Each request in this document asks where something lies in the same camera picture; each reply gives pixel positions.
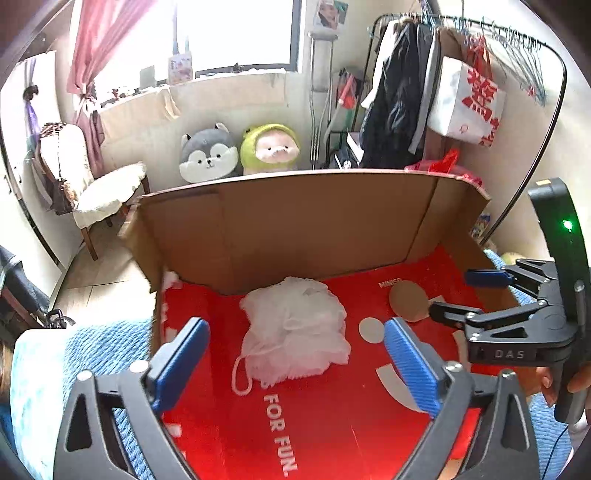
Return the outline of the person's right hand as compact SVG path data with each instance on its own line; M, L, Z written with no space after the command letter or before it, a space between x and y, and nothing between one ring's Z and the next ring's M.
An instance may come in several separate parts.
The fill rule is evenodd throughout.
M548 367L517 367L515 369L526 396L542 393L548 406L557 402L558 394L553 387L553 375ZM585 363L570 380L570 393L586 393L585 407L590 409L591 364Z

